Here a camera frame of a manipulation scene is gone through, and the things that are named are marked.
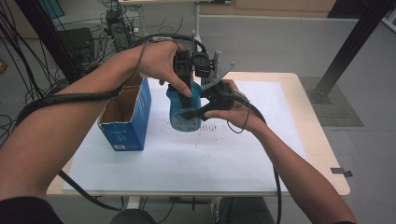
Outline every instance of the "open cardboard box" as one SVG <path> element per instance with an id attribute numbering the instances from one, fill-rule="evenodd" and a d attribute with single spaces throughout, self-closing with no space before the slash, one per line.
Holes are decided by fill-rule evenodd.
<path id="1" fill-rule="evenodd" d="M 107 104 L 98 125 L 114 150 L 143 150 L 150 106 L 148 80 L 139 75 L 128 80 L 121 95 Z"/>

